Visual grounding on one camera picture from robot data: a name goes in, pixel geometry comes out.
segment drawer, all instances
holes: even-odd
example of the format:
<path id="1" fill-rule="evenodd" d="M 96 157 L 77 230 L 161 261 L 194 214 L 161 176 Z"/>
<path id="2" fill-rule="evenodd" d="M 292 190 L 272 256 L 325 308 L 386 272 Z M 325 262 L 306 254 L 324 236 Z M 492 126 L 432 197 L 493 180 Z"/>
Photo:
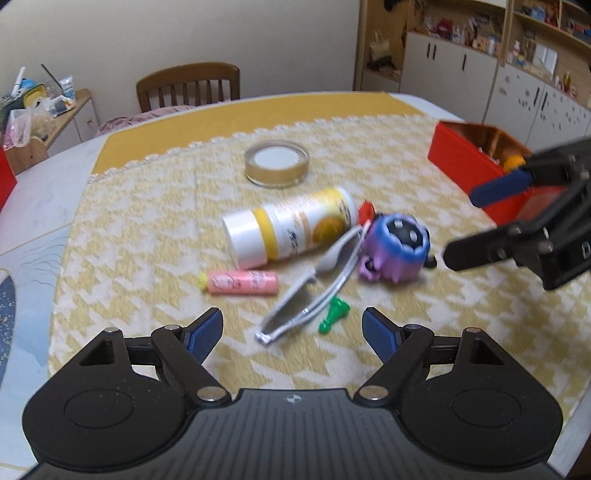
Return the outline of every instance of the drawer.
<path id="1" fill-rule="evenodd" d="M 80 140 L 86 142 L 95 137 L 96 132 L 99 129 L 99 124 L 96 120 L 95 106 L 92 103 L 92 100 L 89 100 L 87 104 L 82 107 L 80 112 L 74 117 L 74 121 L 78 127 Z"/>

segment purple toy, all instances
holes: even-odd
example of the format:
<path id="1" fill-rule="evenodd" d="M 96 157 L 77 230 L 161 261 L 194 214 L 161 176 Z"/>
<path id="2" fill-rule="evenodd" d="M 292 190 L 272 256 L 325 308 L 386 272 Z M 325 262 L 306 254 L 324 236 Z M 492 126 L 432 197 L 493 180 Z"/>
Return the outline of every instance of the purple toy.
<path id="1" fill-rule="evenodd" d="M 427 229 L 411 215 L 376 215 L 361 250 L 359 275 L 369 281 L 410 281 L 421 268 L 434 268 Z"/>

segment bottle label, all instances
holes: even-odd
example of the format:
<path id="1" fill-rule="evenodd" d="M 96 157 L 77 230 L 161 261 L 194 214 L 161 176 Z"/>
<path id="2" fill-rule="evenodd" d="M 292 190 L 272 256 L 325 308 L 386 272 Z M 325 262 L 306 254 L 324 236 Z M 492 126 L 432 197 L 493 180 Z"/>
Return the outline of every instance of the bottle label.
<path id="1" fill-rule="evenodd" d="M 273 283 L 277 276 L 265 271 L 213 272 L 209 275 L 210 293 L 223 294 L 267 294 L 276 293 Z"/>
<path id="2" fill-rule="evenodd" d="M 334 243 L 351 228 L 351 212 L 338 189 L 326 189 L 265 207 L 276 218 L 279 258 Z"/>

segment white bottle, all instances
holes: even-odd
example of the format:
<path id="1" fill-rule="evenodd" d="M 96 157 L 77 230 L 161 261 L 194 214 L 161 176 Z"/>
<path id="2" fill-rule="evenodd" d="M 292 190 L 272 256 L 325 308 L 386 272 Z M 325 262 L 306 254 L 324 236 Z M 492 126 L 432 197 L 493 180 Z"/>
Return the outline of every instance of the white bottle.
<path id="1" fill-rule="evenodd" d="M 507 63 L 513 63 L 515 61 L 515 59 L 519 56 L 520 49 L 521 44 L 519 43 L 519 40 L 515 40 L 513 49 L 507 54 Z"/>
<path id="2" fill-rule="evenodd" d="M 330 245 L 357 224 L 357 206 L 341 187 L 333 187 L 222 218 L 238 269 L 262 267 Z"/>

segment green game piece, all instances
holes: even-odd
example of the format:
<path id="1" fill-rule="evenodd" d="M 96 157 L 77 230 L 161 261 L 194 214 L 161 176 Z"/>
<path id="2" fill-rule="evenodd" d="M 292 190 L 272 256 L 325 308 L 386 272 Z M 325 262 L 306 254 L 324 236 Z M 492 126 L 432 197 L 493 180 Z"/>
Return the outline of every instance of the green game piece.
<path id="1" fill-rule="evenodd" d="M 351 307 L 349 307 L 346 302 L 338 297 L 333 297 L 329 303 L 328 315 L 322 320 L 322 322 L 320 322 L 318 332 L 322 335 L 329 333 L 332 326 L 340 319 L 344 319 L 349 314 L 350 310 Z"/>

